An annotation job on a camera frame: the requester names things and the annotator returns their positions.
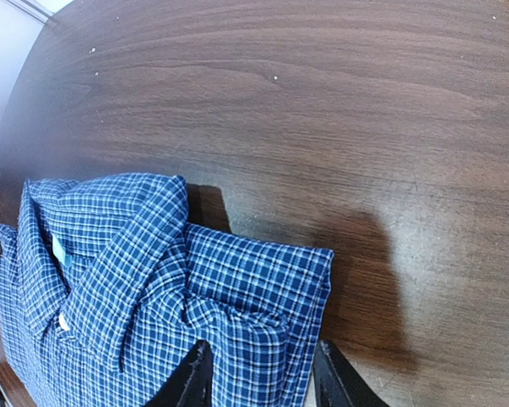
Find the blue small-check long sleeve shirt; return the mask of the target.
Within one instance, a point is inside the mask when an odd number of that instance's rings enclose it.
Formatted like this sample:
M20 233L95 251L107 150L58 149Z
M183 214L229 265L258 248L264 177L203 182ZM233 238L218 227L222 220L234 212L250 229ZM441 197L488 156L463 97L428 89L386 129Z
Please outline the blue small-check long sleeve shirt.
M199 340L215 406L301 406L333 251L188 219L180 176L27 181L0 224L7 361L39 406L142 406Z

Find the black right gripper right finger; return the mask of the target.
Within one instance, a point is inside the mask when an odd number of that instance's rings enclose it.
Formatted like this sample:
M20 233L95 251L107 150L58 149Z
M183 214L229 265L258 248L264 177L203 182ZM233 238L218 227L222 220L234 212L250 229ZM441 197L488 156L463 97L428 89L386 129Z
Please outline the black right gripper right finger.
M317 406L389 407L330 340L316 345L314 385Z

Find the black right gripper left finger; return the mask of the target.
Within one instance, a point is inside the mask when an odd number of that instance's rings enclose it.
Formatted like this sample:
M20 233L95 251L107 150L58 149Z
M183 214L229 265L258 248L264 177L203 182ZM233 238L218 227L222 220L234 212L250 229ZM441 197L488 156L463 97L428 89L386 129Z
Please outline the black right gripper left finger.
M198 340L145 407L210 407L213 353Z

